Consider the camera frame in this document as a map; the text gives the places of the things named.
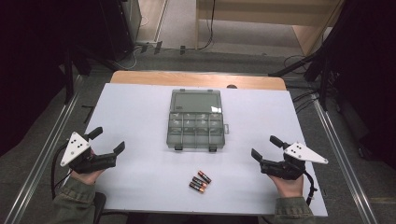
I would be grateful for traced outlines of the black metal stand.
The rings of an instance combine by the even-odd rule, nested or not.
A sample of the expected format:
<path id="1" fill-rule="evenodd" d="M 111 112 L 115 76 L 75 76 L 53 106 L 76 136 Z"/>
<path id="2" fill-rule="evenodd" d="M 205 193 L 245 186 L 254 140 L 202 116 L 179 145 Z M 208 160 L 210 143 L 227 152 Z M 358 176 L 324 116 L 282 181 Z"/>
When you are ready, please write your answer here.
<path id="1" fill-rule="evenodd" d="M 64 75 L 65 75 L 65 100 L 67 105 L 74 95 L 73 69 L 74 65 L 81 75 L 87 76 L 92 68 L 87 60 L 89 52 L 82 46 L 68 48 L 64 52 Z"/>
<path id="2" fill-rule="evenodd" d="M 307 70 L 304 72 L 304 79 L 308 82 L 315 81 L 320 77 L 320 85 L 318 89 L 318 102 L 324 111 L 327 111 L 326 96 L 328 89 L 328 80 L 330 76 L 330 60 L 326 56 L 326 50 L 319 48 L 309 56 L 303 57 L 296 63 L 286 66 L 282 70 L 268 74 L 268 77 L 283 77 L 288 73 L 293 72 L 297 68 L 309 64 Z"/>

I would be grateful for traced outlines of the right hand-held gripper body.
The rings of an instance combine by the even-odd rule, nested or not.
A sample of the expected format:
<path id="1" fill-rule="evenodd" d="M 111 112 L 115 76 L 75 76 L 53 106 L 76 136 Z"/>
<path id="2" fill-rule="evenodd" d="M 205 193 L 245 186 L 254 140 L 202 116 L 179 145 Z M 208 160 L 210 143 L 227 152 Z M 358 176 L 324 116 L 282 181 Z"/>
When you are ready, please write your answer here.
<path id="1" fill-rule="evenodd" d="M 296 180 L 306 172 L 307 161 L 321 164 L 329 162 L 311 148 L 298 142 L 285 147 L 283 156 L 283 161 L 268 161 L 260 157 L 261 172 L 285 180 Z"/>

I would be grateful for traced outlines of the white table sheet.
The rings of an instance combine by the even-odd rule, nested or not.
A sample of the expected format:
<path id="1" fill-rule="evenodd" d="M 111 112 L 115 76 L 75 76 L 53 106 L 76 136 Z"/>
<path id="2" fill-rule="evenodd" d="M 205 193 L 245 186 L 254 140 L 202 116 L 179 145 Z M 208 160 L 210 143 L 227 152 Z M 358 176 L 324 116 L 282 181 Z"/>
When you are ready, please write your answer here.
<path id="1" fill-rule="evenodd" d="M 229 127 L 224 148 L 177 152 L 166 145 L 171 86 L 107 84 L 88 125 L 102 127 L 92 140 L 98 154 L 119 143 L 124 151 L 117 165 L 97 180 L 97 190 L 107 196 L 106 208 L 114 210 L 266 215 L 275 210 L 274 183 L 262 174 L 251 155 L 280 161 L 283 153 L 271 135 L 292 144 L 304 137 L 288 91 L 221 90 L 224 121 Z M 200 193 L 189 187 L 197 173 L 211 183 Z"/>

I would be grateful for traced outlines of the person's left hand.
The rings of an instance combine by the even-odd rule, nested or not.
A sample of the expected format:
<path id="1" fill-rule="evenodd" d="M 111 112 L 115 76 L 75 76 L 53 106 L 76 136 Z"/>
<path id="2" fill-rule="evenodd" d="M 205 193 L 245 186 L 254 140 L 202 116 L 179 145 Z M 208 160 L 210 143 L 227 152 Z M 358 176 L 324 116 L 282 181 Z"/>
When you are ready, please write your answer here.
<path id="1" fill-rule="evenodd" d="M 104 172 L 104 170 L 94 171 L 89 174 L 79 174 L 75 171 L 71 173 L 71 176 L 76 180 L 86 185 L 94 185 L 98 177 Z"/>

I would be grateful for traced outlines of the dark cabinet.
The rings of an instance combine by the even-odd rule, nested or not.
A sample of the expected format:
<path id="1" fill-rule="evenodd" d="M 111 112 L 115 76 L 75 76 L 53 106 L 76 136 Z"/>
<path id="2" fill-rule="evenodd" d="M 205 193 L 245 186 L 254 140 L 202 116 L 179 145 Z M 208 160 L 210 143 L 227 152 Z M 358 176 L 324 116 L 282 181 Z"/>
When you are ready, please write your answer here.
<path id="1" fill-rule="evenodd" d="M 110 60 L 119 61 L 129 54 L 142 21 L 138 0 L 99 0 L 105 18 L 106 54 Z"/>

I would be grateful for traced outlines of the black chair part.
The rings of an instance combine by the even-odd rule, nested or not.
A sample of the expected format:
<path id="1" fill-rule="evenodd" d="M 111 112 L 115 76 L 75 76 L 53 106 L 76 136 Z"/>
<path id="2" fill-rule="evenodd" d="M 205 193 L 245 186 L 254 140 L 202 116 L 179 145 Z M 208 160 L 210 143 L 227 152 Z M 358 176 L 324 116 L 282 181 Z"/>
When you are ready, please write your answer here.
<path id="1" fill-rule="evenodd" d="M 96 192 L 93 203 L 95 208 L 93 224 L 99 224 L 102 212 L 104 211 L 104 207 L 106 204 L 106 195 L 101 192 Z"/>

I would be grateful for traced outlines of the metal floor rail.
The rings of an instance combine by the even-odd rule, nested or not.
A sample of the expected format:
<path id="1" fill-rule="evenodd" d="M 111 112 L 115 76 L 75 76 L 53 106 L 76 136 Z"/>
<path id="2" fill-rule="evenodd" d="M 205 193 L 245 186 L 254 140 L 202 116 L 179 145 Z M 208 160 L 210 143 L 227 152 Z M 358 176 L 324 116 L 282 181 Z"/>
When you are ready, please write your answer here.
<path id="1" fill-rule="evenodd" d="M 361 182 L 359 181 L 347 157 L 339 136 L 333 127 L 329 113 L 322 108 L 319 102 L 314 102 L 314 107 L 317 111 L 323 129 L 330 141 L 333 154 L 337 159 L 342 174 L 346 180 L 346 184 L 351 193 L 351 197 L 358 209 L 358 212 L 360 213 L 363 224 L 380 224 L 375 216 L 375 212 L 361 185 Z"/>
<path id="2" fill-rule="evenodd" d="M 42 148 L 40 148 L 40 152 L 35 158 L 28 176 L 26 176 L 21 187 L 18 189 L 15 201 L 7 212 L 5 221 L 0 224 L 19 224 L 21 222 L 21 218 L 35 193 L 35 189 L 50 161 L 52 153 L 56 148 L 56 144 L 64 130 L 65 124 L 70 118 L 78 97 L 79 94 L 75 93 L 67 104 L 62 104 L 62 110 L 50 127 L 50 132 L 47 135 L 46 141 L 42 145 Z"/>

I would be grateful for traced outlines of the light wooden furniture frame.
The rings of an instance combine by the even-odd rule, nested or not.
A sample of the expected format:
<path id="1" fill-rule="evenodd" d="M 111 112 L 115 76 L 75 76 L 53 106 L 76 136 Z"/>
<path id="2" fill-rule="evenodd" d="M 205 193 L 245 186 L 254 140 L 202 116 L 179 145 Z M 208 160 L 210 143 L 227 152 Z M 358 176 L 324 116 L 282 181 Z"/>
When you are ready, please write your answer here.
<path id="1" fill-rule="evenodd" d="M 291 25 L 304 56 L 312 54 L 320 37 L 333 27 L 346 0 L 195 0 L 195 47 L 199 20 L 245 21 Z"/>

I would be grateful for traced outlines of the wooden table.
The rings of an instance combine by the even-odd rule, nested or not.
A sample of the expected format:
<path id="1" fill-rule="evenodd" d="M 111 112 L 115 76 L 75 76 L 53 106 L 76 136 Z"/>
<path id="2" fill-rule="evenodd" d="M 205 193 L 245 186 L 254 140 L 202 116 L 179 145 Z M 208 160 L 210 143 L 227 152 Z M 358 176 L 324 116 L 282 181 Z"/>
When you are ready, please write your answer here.
<path id="1" fill-rule="evenodd" d="M 208 88 L 235 86 L 237 89 L 244 90 L 286 90 L 286 84 L 280 77 L 250 77 L 216 73 L 117 71 L 113 74 L 110 82 Z"/>

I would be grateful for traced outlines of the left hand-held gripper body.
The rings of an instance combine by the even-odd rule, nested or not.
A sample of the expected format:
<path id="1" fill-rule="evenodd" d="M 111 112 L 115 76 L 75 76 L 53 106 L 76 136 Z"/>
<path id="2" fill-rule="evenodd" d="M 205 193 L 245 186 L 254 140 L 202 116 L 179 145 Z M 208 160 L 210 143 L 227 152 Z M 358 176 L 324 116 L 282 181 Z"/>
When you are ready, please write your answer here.
<path id="1" fill-rule="evenodd" d="M 62 167 L 68 165 L 71 170 L 79 174 L 89 174 L 115 167 L 118 155 L 113 151 L 103 155 L 92 154 L 89 140 L 87 133 L 80 135 L 72 132 L 60 165 Z"/>

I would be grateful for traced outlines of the person's right hand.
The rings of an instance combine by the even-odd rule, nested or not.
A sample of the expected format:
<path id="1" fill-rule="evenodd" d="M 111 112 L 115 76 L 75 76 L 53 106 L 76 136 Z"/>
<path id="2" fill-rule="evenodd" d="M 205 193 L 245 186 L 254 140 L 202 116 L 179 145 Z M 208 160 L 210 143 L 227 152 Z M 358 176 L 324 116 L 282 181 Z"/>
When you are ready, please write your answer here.
<path id="1" fill-rule="evenodd" d="M 285 180 L 280 177 L 270 175 L 269 178 L 276 185 L 276 189 L 281 198 L 302 197 L 304 191 L 304 177 L 301 175 L 296 180 Z"/>

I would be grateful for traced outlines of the grey clear plastic organizer box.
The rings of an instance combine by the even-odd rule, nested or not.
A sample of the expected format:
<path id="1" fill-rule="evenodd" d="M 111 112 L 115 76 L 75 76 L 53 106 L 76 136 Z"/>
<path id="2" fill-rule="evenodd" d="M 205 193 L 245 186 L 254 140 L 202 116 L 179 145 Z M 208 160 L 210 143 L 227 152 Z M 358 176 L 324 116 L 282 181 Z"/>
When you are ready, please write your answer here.
<path id="1" fill-rule="evenodd" d="M 225 145 L 225 134 L 220 91 L 172 91 L 166 138 L 169 148 L 217 152 Z"/>

